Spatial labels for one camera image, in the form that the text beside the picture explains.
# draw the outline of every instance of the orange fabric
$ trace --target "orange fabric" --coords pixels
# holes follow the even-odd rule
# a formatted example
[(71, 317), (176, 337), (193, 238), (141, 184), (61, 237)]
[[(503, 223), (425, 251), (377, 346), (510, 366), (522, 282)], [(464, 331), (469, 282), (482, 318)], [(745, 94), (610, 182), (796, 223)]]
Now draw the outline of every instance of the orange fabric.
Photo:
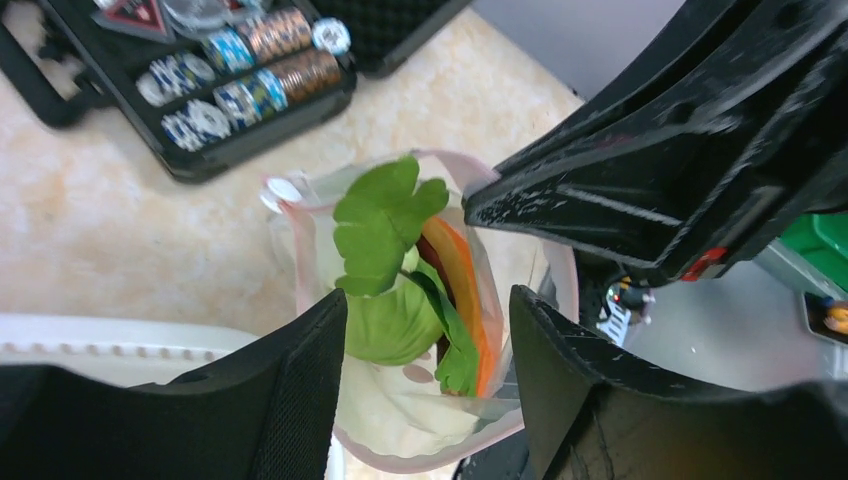
[(486, 330), (483, 328), (483, 307), (477, 289), (471, 248), (459, 232), (439, 217), (427, 220), (421, 233), (439, 256), (448, 277), (447, 283), (453, 292), (456, 311), (480, 354), (477, 395), (482, 396), (495, 370), (495, 355), (489, 348)]

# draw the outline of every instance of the poker chip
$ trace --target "poker chip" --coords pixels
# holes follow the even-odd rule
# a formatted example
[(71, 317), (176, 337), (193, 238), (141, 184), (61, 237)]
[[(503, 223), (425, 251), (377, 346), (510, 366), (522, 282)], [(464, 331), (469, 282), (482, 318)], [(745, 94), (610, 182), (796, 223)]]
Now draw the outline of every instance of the poker chip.
[(218, 87), (213, 92), (218, 105), (236, 130), (247, 128), (261, 119), (261, 112), (254, 105), (253, 97), (239, 81)]
[(230, 9), (221, 0), (164, 0), (171, 18), (189, 30), (216, 30), (227, 23)]
[(230, 122), (220, 108), (200, 100), (189, 100), (185, 115), (192, 129), (204, 144), (217, 142), (230, 136)]
[(289, 105), (303, 102), (342, 79), (338, 60), (326, 50), (306, 50), (268, 69), (283, 84)]
[(190, 52), (179, 52), (174, 55), (177, 63), (177, 73), (186, 78), (194, 88), (201, 87), (215, 80), (215, 70), (197, 55)]
[(182, 112), (165, 115), (161, 123), (165, 134), (176, 146), (189, 152), (196, 152), (203, 148), (203, 140)]
[(251, 75), (241, 82), (247, 91), (250, 92), (250, 96), (253, 98), (253, 105), (260, 119), (264, 120), (277, 112), (277, 108), (274, 106), (274, 100), (271, 98), (271, 93), (268, 92), (268, 89), (265, 88), (265, 85), (259, 81), (256, 75)]
[(249, 69), (254, 64), (247, 45), (230, 28), (206, 37), (201, 44), (206, 58), (221, 72), (237, 73)]
[(298, 203), (303, 201), (303, 195), (293, 183), (285, 178), (272, 177), (265, 181), (265, 185), (259, 191), (259, 200), (271, 211), (283, 213), (280, 208), (280, 201)]
[(338, 57), (350, 50), (350, 32), (341, 20), (322, 18), (312, 25), (312, 43)]
[(197, 84), (182, 73), (179, 63), (172, 55), (154, 60), (150, 64), (150, 74), (162, 90), (174, 98), (181, 97), (197, 88)]
[(285, 110), (289, 106), (288, 99), (286, 99), (286, 91), (283, 88), (283, 82), (273, 72), (267, 68), (263, 68), (256, 72), (256, 79), (262, 82), (262, 85), (268, 90), (268, 94), (271, 96), (271, 102), (274, 104), (276, 111)]
[(312, 43), (312, 30), (303, 12), (283, 8), (264, 17), (249, 18), (234, 26), (260, 62), (296, 52)]
[(139, 77), (139, 79), (135, 82), (135, 86), (138, 88), (138, 92), (141, 96), (147, 100), (147, 103), (154, 107), (161, 107), (173, 100), (171, 94), (162, 89), (150, 72)]

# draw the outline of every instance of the floor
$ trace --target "floor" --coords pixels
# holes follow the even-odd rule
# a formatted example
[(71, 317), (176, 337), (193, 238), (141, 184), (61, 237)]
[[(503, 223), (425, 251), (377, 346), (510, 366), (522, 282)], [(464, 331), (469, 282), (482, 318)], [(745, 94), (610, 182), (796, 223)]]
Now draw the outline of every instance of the floor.
[(472, 8), (583, 98), (595, 96), (684, 0), (475, 0)]

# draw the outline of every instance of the plastic bag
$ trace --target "plastic bag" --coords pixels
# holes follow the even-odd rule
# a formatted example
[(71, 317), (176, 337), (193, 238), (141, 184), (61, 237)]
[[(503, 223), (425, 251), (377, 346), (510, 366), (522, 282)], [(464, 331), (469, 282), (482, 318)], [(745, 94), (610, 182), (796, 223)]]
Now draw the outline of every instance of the plastic bag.
[[(408, 154), (418, 159), (419, 184), (435, 177), (448, 184), (448, 207), (438, 216), (470, 247), (485, 338), (495, 353), (495, 363), (485, 392), (462, 397), (443, 394), (435, 380), (435, 344), (403, 366), (375, 365), (345, 356), (336, 436), (364, 463), (394, 473), (417, 473), (456, 462), (523, 428), (517, 386), (514, 382), (504, 385), (512, 349), (502, 297), (513, 283), (530, 281), (528, 275), (504, 279), (497, 285), (486, 248), (492, 243), (484, 245), (484, 232), (463, 222), (462, 195), (488, 185), (497, 174), (479, 160), (458, 153), (419, 150)], [(302, 173), (266, 179), (261, 199), (276, 213), (271, 218), (275, 255), (294, 278), (298, 313), (325, 296), (345, 273), (333, 239), (337, 226), (333, 212), (339, 200), (363, 173), (404, 155), (348, 165), (314, 179)], [(506, 235), (513, 241), (521, 237)], [(540, 248), (532, 237), (522, 240), (525, 246), (511, 244), (511, 253), (499, 253), (507, 258), (515, 257), (519, 250), (526, 255), (528, 248)]]

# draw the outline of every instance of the black plastic bracket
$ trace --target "black plastic bracket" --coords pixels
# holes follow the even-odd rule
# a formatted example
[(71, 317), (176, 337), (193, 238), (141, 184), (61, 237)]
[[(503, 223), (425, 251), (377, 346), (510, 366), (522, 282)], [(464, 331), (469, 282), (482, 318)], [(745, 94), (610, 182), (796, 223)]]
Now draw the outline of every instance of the black plastic bracket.
[[(0, 3), (2, 13), (8, 5), (8, 1)], [(70, 127), (91, 107), (88, 93), (63, 98), (3, 24), (0, 24), (0, 70), (48, 127)]]
[(322, 478), (346, 319), (337, 290), (167, 385), (120, 388), (56, 366), (2, 366), (2, 478)]
[(510, 327), (536, 478), (845, 476), (848, 383), (750, 393), (700, 382), (595, 336), (526, 287), (513, 287)]
[(642, 83), (614, 82), (620, 97), (602, 92), (500, 165), (467, 223), (573, 245), (655, 286), (723, 274), (848, 178), (833, 120), (848, 108), (846, 25), (845, 0), (687, 2), (621, 76)]

